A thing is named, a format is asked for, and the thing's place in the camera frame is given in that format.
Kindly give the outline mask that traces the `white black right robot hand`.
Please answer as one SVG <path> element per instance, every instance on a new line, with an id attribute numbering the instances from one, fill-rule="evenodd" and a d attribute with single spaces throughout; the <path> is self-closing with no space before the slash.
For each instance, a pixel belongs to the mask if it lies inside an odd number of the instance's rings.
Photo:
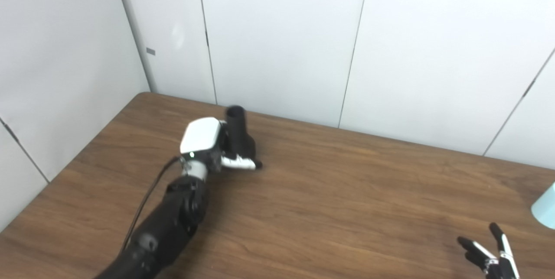
<path id="1" fill-rule="evenodd" d="M 457 242 L 465 249 L 464 257 L 477 266 L 486 279 L 519 279 L 519 270 L 507 235 L 495 222 L 490 223 L 489 230 L 497 242 L 498 256 L 480 243 L 460 236 Z"/>

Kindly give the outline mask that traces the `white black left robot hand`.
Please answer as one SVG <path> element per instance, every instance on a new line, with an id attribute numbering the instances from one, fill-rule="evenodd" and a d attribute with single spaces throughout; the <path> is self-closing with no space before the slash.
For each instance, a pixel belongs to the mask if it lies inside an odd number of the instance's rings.
<path id="1" fill-rule="evenodd" d="M 203 164 L 208 171 L 222 167 L 238 170 L 259 170 L 262 162 L 246 153 L 232 149 L 229 123 L 215 117 L 203 117 L 190 122 L 180 143 L 183 168 L 191 169 L 193 162 Z"/>

